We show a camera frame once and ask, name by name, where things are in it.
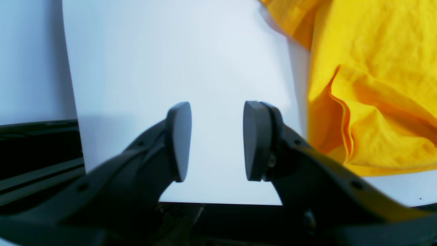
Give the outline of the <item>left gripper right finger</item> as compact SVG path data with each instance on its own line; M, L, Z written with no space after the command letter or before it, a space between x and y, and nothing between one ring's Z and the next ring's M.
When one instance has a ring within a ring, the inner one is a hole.
M247 179L272 183L304 244L436 245L436 213L401 205L319 153L271 104L245 102L243 139Z

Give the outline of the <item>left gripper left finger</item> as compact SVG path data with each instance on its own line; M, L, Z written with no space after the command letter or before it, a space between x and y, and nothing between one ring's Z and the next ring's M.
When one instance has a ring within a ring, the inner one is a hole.
M122 153L33 209L1 217L1 239L20 246L137 246L159 198L188 169L192 109L181 102Z

